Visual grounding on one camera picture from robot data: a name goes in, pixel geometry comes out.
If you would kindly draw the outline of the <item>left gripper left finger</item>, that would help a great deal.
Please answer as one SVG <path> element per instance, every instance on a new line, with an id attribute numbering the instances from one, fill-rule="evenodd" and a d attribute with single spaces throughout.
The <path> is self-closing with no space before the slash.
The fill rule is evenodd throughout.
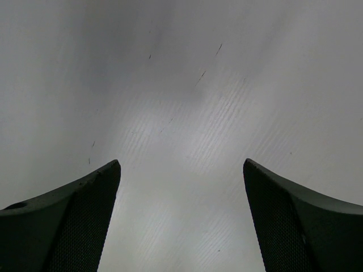
<path id="1" fill-rule="evenodd" d="M 97 271 L 121 166 L 87 176 L 1 210 L 1 271 Z"/>

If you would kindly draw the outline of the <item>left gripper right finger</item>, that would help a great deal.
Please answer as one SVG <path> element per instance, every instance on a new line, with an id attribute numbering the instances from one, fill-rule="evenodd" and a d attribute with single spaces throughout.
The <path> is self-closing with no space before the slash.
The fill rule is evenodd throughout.
<path id="1" fill-rule="evenodd" d="M 362 271 L 362 206 L 308 189 L 251 159 L 243 176 L 266 271 Z"/>

